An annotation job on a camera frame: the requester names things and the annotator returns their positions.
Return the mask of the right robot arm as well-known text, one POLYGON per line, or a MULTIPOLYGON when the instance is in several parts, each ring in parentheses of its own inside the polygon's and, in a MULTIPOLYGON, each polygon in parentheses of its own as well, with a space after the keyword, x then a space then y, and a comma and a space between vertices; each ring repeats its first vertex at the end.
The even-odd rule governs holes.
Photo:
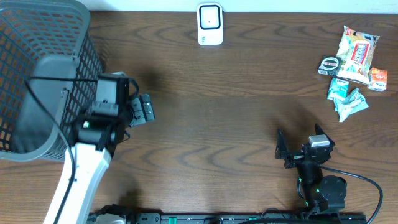
POLYGON ((303 220, 319 220, 327 215, 339 218, 339 211, 345 208, 345 179, 325 176, 321 168, 330 159, 334 146, 334 141, 318 124, 315 125, 315 134, 308 137, 308 143, 299 151, 289 150, 282 131, 277 130, 275 158, 283 159, 286 169, 297 169, 297 192, 307 206, 298 214, 303 220))

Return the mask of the orange tissue pack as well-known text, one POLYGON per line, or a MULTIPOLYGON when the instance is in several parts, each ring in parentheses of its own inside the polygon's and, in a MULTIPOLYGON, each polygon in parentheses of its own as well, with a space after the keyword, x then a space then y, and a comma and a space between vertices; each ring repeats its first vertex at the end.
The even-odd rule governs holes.
POLYGON ((368 89, 383 92, 387 89, 387 70, 372 68, 369 71, 369 85, 368 89))

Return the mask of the teal white tissue pack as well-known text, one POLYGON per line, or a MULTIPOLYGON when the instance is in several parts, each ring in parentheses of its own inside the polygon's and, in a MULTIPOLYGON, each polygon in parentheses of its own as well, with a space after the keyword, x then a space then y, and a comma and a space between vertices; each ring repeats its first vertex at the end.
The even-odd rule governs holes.
POLYGON ((328 89, 327 99, 328 100, 341 100, 343 101, 348 92, 349 81, 342 80, 339 78, 332 78, 330 87, 328 89))

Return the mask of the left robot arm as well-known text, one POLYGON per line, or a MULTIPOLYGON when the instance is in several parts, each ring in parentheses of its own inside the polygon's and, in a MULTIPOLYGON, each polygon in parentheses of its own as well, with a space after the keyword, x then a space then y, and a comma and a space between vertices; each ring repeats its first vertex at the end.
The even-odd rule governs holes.
POLYGON ((127 129, 155 119, 148 94, 124 72, 98 77, 96 93, 69 123, 68 148, 45 223, 85 223, 96 190, 127 129))

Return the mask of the mint green wipes pack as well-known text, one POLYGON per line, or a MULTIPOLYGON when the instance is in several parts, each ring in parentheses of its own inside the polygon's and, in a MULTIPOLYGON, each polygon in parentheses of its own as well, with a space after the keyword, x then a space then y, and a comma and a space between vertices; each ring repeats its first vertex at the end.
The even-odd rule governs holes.
POLYGON ((342 123, 348 116, 365 110, 369 107, 365 97, 355 88, 344 100, 335 98, 335 111, 338 113, 339 122, 342 123))

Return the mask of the dark green round-label pack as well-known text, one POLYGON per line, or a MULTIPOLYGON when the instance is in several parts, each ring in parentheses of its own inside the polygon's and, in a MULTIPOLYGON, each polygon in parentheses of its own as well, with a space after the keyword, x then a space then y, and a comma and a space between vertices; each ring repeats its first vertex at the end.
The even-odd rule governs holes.
POLYGON ((337 76, 341 64, 342 60, 339 57, 324 56, 318 67, 318 73, 320 75, 337 76))

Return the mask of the large beige snack bag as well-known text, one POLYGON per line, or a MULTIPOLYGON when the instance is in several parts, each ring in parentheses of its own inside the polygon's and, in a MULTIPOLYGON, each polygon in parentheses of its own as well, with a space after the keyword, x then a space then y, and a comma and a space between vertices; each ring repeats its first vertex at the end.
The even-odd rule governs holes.
POLYGON ((370 84, 369 71, 378 35, 355 31, 344 26, 336 56, 341 59, 337 77, 353 82, 370 84))

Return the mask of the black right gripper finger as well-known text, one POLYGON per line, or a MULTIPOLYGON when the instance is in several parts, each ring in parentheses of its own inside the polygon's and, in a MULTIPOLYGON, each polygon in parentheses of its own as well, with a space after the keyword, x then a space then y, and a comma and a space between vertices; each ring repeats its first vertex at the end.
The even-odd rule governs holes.
POLYGON ((286 145, 286 141, 280 129, 277 130, 277 144, 276 144, 276 152, 288 152, 288 148, 286 145))
POLYGON ((322 128, 320 127, 320 125, 318 123, 315 124, 315 134, 316 135, 324 135, 325 134, 324 130, 322 130, 322 128))

